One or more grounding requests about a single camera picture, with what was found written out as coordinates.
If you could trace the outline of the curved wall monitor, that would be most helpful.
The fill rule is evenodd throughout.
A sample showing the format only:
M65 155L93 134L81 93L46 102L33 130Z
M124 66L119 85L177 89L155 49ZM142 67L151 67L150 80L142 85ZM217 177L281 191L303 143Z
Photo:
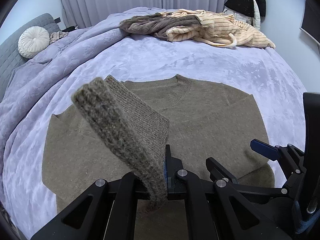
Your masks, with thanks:
M308 2L305 2L300 30L310 36L319 45L319 12L313 9Z

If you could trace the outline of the olive brown knit sweater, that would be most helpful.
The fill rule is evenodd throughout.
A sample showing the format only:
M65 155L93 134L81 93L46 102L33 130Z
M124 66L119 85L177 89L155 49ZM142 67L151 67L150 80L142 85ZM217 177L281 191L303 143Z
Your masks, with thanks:
M150 82L106 78L137 137L157 159L166 144L183 166L208 180L216 159L244 185L274 187L267 159L249 148L267 141L254 97L242 90L176 75ZM95 180L120 179L129 168L105 145L74 106L52 115L44 146L42 181L62 211Z

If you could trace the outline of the lavender plush bed blanket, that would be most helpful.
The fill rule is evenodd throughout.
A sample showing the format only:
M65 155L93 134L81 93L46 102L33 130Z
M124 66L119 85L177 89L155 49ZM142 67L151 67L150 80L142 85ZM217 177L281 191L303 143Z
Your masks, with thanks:
M52 114L95 77L161 80L180 74L221 82L252 94L272 145L305 146L305 87L272 48L216 48L167 42L121 31L120 21L151 15L139 7L108 16L48 46L16 70L1 102L1 202L30 238L56 215L55 194L42 182L42 157Z

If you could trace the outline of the round white pleated cushion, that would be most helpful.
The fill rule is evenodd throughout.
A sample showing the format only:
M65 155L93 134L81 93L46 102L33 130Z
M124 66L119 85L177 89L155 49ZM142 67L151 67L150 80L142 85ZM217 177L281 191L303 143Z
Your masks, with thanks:
M18 39L18 52L26 58L32 59L50 44L50 36L46 29L33 26L26 29Z

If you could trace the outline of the cream striped fleece garment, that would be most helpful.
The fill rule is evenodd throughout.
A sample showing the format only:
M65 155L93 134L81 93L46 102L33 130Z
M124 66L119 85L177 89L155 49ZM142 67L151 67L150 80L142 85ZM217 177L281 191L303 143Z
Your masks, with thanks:
M179 24L166 31L170 42L194 40L220 48L247 46L256 48L275 48L275 44L261 31L252 25L237 20L233 14L215 13L205 10L180 9L173 12L162 12L162 16L178 18L194 16L198 25L188 27Z

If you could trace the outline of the black sparkly hanging bag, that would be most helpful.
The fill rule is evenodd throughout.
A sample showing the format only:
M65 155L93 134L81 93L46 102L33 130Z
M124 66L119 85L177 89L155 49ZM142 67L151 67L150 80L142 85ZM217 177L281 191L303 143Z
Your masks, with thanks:
M248 17L254 17L253 0L227 0L225 7Z

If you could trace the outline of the grey quilted headboard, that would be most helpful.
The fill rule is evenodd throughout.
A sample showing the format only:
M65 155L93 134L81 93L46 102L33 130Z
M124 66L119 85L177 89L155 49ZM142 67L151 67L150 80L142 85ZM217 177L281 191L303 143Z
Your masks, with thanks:
M14 69L28 61L28 59L23 58L18 52L18 39L26 29L33 26L43 27L49 34L60 31L60 28L54 21L52 15L45 13L24 24L1 44L1 101L4 97Z

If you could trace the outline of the small floral fabric piece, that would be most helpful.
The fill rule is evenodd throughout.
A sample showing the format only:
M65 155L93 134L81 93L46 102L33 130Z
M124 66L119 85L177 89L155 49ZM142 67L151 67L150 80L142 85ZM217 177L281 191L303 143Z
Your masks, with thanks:
M49 44L53 44L56 41L66 37L68 35L68 32L63 32L63 31L57 31L57 32L52 32L50 34L50 41Z

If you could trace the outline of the grey brown fleece garment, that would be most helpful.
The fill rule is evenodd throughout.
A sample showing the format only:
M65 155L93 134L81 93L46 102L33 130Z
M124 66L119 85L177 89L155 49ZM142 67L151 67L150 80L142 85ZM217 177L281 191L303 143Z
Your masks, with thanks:
M199 20L194 15L172 17L159 12L153 15L133 16L120 22L119 28L130 34L152 35L161 40L169 41L167 30L172 27L198 27Z

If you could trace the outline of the white hanging garment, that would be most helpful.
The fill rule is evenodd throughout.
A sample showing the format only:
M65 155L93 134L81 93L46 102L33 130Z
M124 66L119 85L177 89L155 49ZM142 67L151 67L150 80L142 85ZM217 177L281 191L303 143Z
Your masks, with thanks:
M260 30L260 12L259 12L259 8L256 1L255 0L253 1L254 1L254 17L248 17L236 11L232 11L231 9L228 9L227 7L225 7L225 5L224 5L223 12L225 14L233 14L236 20L248 23L253 27L255 27L256 29Z

